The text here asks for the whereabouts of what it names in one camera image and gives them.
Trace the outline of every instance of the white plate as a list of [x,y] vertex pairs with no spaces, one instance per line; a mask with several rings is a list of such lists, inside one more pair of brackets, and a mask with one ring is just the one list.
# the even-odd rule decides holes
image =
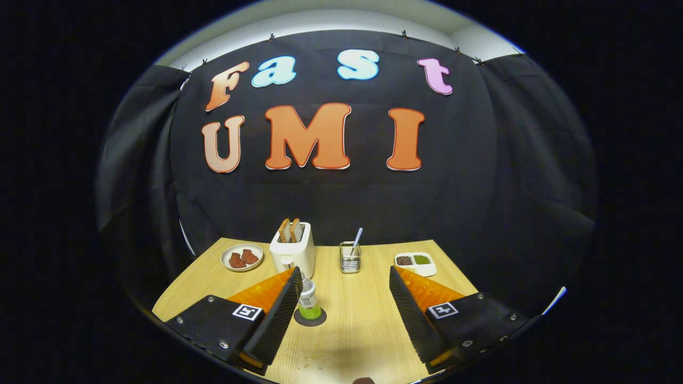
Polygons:
[[[426,256],[427,259],[429,259],[430,264],[415,264],[415,259],[413,258],[413,256],[416,256],[416,255]],[[413,262],[413,264],[412,265],[398,265],[396,260],[400,256],[408,256],[410,258],[410,261]],[[434,259],[432,259],[432,256],[430,256],[428,253],[425,253],[425,252],[399,253],[398,255],[394,256],[393,263],[396,266],[400,266],[401,268],[405,268],[405,269],[408,269],[409,271],[415,272],[420,276],[429,277],[429,276],[436,275],[436,264],[434,264]]]
[[[230,265],[230,256],[232,256],[233,252],[239,253],[240,256],[242,255],[242,252],[245,249],[250,249],[251,253],[254,254],[258,258],[258,261],[253,263],[252,265],[247,264],[246,267],[244,268],[233,268],[232,265]],[[246,272],[250,271],[251,269],[256,268],[259,264],[261,264],[261,261],[263,261],[263,249],[259,247],[256,244],[237,244],[233,245],[232,247],[226,249],[223,251],[223,254],[221,255],[221,264],[223,266],[231,271],[235,272]]]

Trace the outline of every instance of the table surface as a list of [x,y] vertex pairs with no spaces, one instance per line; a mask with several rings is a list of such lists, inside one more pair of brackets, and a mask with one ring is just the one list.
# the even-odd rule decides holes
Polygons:
[[[164,291],[152,312],[167,321],[208,294],[228,298],[276,273],[268,243],[251,243],[264,251],[263,261],[253,270],[225,268],[221,254],[241,243],[248,242],[218,240]],[[437,267],[436,275],[429,279],[465,296],[478,292],[431,240],[361,245],[358,273],[341,272],[338,246],[316,247],[312,280],[327,320],[317,327],[304,327],[292,319],[265,378],[284,384],[351,384],[357,378],[370,377],[381,384],[411,383],[429,376],[389,290],[389,268],[394,256],[402,252],[429,253]]]

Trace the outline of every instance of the orange letter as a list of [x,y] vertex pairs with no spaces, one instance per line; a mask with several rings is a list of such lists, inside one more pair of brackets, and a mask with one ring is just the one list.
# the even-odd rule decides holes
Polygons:
[[281,105],[266,111],[270,120],[270,157],[268,169],[287,169],[292,160],[285,154],[289,146],[299,167],[308,163],[313,147],[318,143],[318,154],[313,166],[319,169],[344,169],[351,161],[344,154],[344,122],[351,106],[340,102],[323,104],[313,116],[308,128],[303,125],[291,105]]
[[393,154],[387,159],[387,167],[394,171],[417,171],[422,160],[417,157],[417,129],[425,121],[425,115],[407,108],[389,110],[394,122]]
[[213,89],[211,90],[211,100],[206,105],[206,111],[213,111],[214,109],[225,104],[229,99],[230,95],[225,93],[225,90],[234,90],[237,86],[237,82],[240,80],[240,74],[232,74],[234,72],[244,72],[249,69],[249,62],[244,61],[225,72],[221,72],[211,79],[214,83]]
[[238,115],[233,116],[225,121],[227,128],[228,143],[230,145],[230,155],[227,159],[223,159],[218,155],[218,130],[221,129],[221,123],[213,122],[205,125],[201,129],[204,135],[204,156],[206,157],[206,164],[214,172],[220,174],[227,174],[237,168],[240,163],[240,125],[245,122],[245,117]]

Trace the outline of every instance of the pink letter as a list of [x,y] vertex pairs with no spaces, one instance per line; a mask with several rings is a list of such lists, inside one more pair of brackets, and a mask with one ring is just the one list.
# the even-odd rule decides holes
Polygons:
[[442,74],[448,74],[448,68],[442,67],[437,59],[422,59],[417,60],[417,63],[425,68],[427,84],[434,92],[442,95],[453,93],[453,87],[443,83]]
[[234,171],[240,163],[240,125],[242,125],[243,122],[245,122],[245,117],[241,115],[233,116],[225,121],[230,148],[229,155],[226,159],[223,159],[218,155],[217,138],[218,130],[221,129],[221,123],[209,123],[201,129],[201,133],[204,135],[204,156],[206,157],[206,164],[214,172],[228,174]]

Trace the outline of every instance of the meat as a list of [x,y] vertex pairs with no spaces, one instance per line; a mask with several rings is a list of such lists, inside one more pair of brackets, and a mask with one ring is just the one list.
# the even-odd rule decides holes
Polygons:
[[413,265],[413,261],[410,256],[398,256],[396,258],[396,264],[398,265]]
[[258,257],[256,257],[256,255],[251,252],[251,249],[245,249],[244,251],[242,251],[242,260],[244,260],[245,263],[251,265],[258,261]]
[[233,252],[232,255],[230,256],[230,266],[233,268],[244,268],[247,265],[245,264],[244,260],[240,258],[240,254],[237,252]]

